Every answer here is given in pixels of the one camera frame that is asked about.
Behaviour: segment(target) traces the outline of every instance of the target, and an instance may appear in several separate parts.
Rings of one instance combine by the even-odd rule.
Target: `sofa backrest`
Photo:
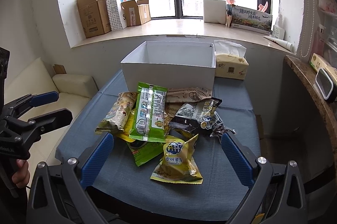
[[[5,104],[27,94],[41,94],[51,91],[59,93],[41,58],[38,58],[6,86]]]

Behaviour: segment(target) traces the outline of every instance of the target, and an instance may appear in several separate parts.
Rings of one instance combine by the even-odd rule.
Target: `blue tablecloth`
[[[78,157],[97,139],[94,130],[118,94],[127,91],[119,71],[85,106],[58,145],[56,158]],[[260,154],[255,115],[244,81],[215,78],[213,96],[222,99],[217,112],[226,126],[235,129],[239,141]],[[218,138],[199,136],[193,155],[203,176],[201,185],[171,184],[150,180],[161,158],[137,167],[127,144],[115,138],[115,146],[94,187],[143,210],[195,220],[227,220],[248,188],[242,186],[221,149]]]

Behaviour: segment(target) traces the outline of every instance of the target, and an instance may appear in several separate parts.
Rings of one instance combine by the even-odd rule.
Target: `brand logo on snack bag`
[[[180,142],[171,142],[167,147],[166,151],[170,154],[178,154],[181,152],[181,149],[183,148],[183,144]]]

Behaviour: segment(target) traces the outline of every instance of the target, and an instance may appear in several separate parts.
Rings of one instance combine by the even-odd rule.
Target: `brown stone shelf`
[[[315,86],[316,72],[312,67],[298,58],[293,56],[285,56],[284,61],[290,66],[294,73],[308,90],[312,100],[319,110],[326,130],[328,131],[331,141],[332,152],[334,156],[335,166],[337,166],[337,120],[331,106],[324,100],[322,95],[318,93]],[[336,185],[337,185],[337,168],[336,168]]]

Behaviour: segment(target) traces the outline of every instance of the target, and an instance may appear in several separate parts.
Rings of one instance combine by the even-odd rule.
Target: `tissue pack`
[[[214,45],[216,51],[215,76],[244,80],[249,66],[244,58],[246,48],[226,40],[215,40]]]

